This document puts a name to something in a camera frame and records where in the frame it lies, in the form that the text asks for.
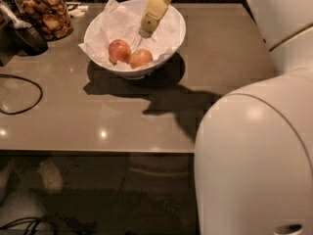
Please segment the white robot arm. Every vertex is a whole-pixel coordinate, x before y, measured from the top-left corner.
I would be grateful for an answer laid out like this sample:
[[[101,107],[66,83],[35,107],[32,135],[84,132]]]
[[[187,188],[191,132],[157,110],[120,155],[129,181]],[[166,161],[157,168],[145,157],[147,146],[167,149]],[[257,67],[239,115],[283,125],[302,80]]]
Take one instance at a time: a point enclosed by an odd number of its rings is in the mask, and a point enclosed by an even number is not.
[[[313,235],[313,0],[246,0],[277,76],[220,98],[198,130],[201,235]]]

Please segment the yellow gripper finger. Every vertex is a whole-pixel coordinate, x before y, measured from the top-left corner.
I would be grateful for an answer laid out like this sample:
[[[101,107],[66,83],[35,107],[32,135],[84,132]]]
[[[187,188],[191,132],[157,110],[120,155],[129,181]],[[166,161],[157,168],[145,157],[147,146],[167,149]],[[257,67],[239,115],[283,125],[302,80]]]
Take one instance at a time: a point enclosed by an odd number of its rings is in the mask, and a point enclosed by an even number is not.
[[[149,38],[156,31],[161,19],[165,15],[171,0],[147,0],[141,18],[139,34]]]

